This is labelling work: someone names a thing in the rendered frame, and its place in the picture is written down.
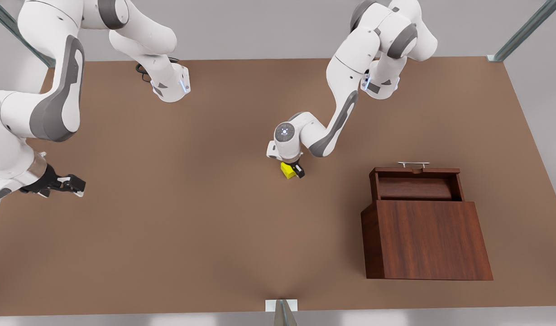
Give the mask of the dark wooden cabinet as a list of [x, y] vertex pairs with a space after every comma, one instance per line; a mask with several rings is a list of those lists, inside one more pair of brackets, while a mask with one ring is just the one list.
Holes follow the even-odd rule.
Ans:
[[361, 225], [369, 279], [493, 280], [474, 202], [377, 200]]

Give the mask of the wooden drawer with silver handle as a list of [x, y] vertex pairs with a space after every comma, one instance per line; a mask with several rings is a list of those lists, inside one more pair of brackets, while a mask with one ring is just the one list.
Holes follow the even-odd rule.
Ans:
[[458, 168], [376, 167], [369, 179], [373, 201], [465, 201]]

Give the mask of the silver frame post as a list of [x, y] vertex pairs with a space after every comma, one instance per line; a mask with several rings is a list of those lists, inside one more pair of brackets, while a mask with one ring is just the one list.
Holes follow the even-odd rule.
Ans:
[[486, 56], [487, 61], [504, 62], [555, 11], [556, 0], [546, 0], [495, 54]]
[[298, 326], [293, 314], [298, 311], [297, 299], [266, 300], [265, 311], [274, 312], [273, 326]]
[[1, 5], [0, 5], [0, 24], [3, 25], [3, 27], [5, 27], [8, 31], [10, 31], [11, 34], [16, 37], [16, 39], [18, 39], [27, 49], [29, 49], [34, 54], [34, 56], [36, 56], [48, 68], [55, 67], [55, 59], [40, 53], [33, 46], [31, 46], [20, 34], [19, 26], [16, 19], [13, 18], [13, 16], [11, 16], [11, 14], [9, 14], [9, 12], [7, 12], [7, 10], [5, 10], [5, 8], [3, 8]]

